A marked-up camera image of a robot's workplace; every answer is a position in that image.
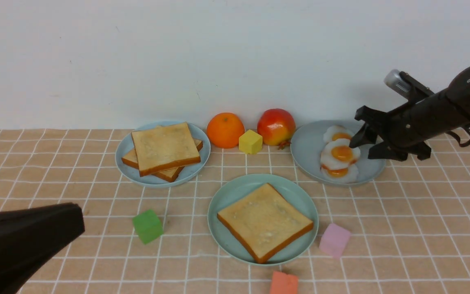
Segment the orange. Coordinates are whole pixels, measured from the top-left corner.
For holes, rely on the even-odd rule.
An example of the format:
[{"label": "orange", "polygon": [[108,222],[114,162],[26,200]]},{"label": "orange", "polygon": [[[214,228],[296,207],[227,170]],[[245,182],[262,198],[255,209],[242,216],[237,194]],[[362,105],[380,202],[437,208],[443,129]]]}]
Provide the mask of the orange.
[{"label": "orange", "polygon": [[244,134],[244,124],[235,114],[224,112],[214,116],[208,123],[206,134],[211,143],[219,148],[233,148]]}]

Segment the yellow cube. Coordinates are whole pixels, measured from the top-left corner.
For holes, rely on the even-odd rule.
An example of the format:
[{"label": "yellow cube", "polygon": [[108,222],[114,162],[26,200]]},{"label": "yellow cube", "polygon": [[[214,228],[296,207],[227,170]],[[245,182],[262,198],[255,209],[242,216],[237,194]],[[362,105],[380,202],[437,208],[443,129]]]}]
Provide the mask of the yellow cube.
[{"label": "yellow cube", "polygon": [[239,150],[246,154],[257,154],[262,150],[262,136],[248,130],[239,137]]}]

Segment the orange cube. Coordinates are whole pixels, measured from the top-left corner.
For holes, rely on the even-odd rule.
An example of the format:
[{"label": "orange cube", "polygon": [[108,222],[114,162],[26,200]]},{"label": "orange cube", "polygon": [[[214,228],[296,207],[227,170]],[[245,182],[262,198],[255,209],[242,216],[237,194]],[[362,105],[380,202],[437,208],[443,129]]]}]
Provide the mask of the orange cube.
[{"label": "orange cube", "polygon": [[269,294],[297,294],[299,279],[297,276],[273,272]]}]

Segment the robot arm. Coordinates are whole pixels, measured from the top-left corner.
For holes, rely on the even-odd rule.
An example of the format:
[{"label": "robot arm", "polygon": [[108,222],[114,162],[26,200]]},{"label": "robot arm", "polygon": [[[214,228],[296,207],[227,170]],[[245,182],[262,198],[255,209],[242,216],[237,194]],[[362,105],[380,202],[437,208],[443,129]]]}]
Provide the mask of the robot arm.
[{"label": "robot arm", "polygon": [[[459,136],[451,132],[456,128],[470,134],[470,67],[438,93],[397,70],[391,71],[384,82],[408,101],[389,112],[359,108],[355,119],[365,124],[351,139],[350,147],[375,144],[380,136],[383,141],[371,147],[370,159],[404,161],[410,153],[425,160],[431,156],[427,139],[446,133],[459,142]],[[470,140],[460,145],[468,146]]]}]

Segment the plate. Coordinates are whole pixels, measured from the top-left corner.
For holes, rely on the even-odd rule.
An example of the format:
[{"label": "plate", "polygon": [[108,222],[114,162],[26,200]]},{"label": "plate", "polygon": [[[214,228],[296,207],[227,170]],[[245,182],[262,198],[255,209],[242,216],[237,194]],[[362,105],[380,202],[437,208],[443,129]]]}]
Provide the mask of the plate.
[{"label": "plate", "polygon": [[[219,221],[217,213],[253,192],[265,183],[271,184],[284,199],[313,221],[313,229],[296,239],[265,264],[258,264],[242,244]],[[251,174],[238,177],[222,186],[213,196],[208,208],[208,227],[217,244],[232,257],[252,265],[276,266],[290,262],[313,244],[319,231],[319,214],[309,195],[292,181],[276,175]]]},{"label": "plate", "polygon": [[[142,127],[136,128],[135,130],[149,130],[155,128],[157,125],[175,125],[177,123],[183,123],[183,121],[159,121],[143,125]],[[203,130],[201,130],[196,125],[193,125],[192,123],[188,123],[188,127],[190,128],[192,137],[203,141],[203,147],[199,151],[199,154],[201,155],[201,162],[185,167],[174,182],[166,182],[165,180],[155,176],[140,177],[138,169],[134,169],[133,167],[129,167],[123,163],[121,158],[134,147],[132,136],[129,134],[123,139],[123,141],[121,141],[117,147],[117,151],[115,151],[115,163],[119,171],[121,171],[121,173],[132,182],[149,188],[173,187],[193,179],[193,177],[196,176],[206,164],[209,158],[209,153],[211,151],[211,145],[208,136],[203,132]]]},{"label": "plate", "polygon": [[360,159],[356,163],[358,167],[356,182],[349,184],[338,183],[320,171],[320,153],[326,145],[323,136],[332,125],[341,125],[354,133],[362,127],[362,124],[358,121],[346,120],[321,120],[303,125],[291,138],[291,154],[297,166],[314,180],[341,187],[362,185],[378,177],[386,167],[386,160],[367,158],[369,149],[373,146],[371,144],[359,147]]}]

